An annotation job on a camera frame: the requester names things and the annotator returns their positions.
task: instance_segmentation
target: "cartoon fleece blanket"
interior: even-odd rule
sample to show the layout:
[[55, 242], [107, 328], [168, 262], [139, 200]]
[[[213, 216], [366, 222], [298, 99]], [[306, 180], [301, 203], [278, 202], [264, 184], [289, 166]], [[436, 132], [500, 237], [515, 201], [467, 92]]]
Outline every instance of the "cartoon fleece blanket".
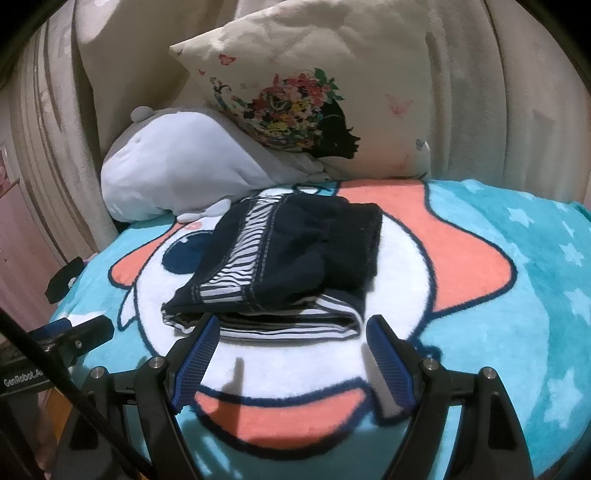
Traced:
[[[582, 206], [471, 180], [272, 193], [293, 190], [380, 205], [365, 318], [382, 314], [448, 369], [497, 369], [537, 475], [569, 451], [591, 420], [591, 216]], [[168, 352], [181, 334], [164, 324], [161, 306], [191, 277], [216, 221], [138, 222], [90, 262], [54, 318], [77, 324], [105, 314], [116, 333], [84, 358], [78, 382], [94, 366], [124, 371]], [[317, 343], [222, 339], [177, 420], [200, 469], [234, 480], [379, 479], [408, 426], [363, 333]], [[453, 407], [434, 480], [443, 478], [458, 421]]]

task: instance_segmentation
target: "floral print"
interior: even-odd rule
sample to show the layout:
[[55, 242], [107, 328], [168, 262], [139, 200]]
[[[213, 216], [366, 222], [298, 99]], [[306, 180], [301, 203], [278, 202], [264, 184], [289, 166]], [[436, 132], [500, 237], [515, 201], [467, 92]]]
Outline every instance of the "floral print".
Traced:
[[224, 55], [223, 53], [220, 53], [218, 58], [220, 59], [220, 63], [225, 67], [236, 61], [236, 57], [230, 57], [228, 55]]
[[390, 111], [393, 115], [397, 116], [398, 118], [402, 118], [408, 112], [408, 109], [413, 104], [412, 100], [407, 100], [406, 102], [398, 103], [396, 98], [389, 93], [386, 93], [386, 100], [388, 101], [388, 106]]
[[258, 142], [287, 151], [308, 151], [313, 156], [352, 158], [356, 141], [349, 133], [338, 105], [335, 79], [325, 72], [297, 73], [286, 79], [275, 74], [272, 85], [246, 103], [216, 77], [210, 79], [214, 97], [226, 113]]

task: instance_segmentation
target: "folded clothing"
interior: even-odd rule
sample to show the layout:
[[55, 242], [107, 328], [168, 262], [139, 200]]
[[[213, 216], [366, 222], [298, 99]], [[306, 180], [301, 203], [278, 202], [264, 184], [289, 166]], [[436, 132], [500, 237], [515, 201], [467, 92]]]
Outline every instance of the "folded clothing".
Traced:
[[188, 331], [217, 313], [232, 338], [345, 339], [361, 331], [382, 213], [342, 197], [290, 193], [235, 203], [195, 275], [163, 305]]

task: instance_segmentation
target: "blue white stripes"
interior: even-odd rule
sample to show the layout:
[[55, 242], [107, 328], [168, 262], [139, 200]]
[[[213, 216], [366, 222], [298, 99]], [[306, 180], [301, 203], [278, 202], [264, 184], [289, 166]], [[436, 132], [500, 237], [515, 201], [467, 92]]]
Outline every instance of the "blue white stripes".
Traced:
[[345, 340], [361, 333], [357, 310], [327, 294], [306, 297], [285, 310], [222, 313], [222, 337], [251, 340]]
[[242, 287], [252, 282], [268, 220], [282, 197], [273, 195], [256, 198], [246, 214], [244, 227], [238, 234], [226, 265], [199, 288], [204, 303], [243, 300]]

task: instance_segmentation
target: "cream pillow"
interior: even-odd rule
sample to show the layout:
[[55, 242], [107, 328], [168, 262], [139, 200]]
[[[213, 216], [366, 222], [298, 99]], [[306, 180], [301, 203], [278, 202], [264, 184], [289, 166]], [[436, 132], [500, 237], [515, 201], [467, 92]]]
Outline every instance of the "cream pillow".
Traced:
[[430, 172], [426, 0], [287, 0], [171, 47], [208, 103], [343, 177]]

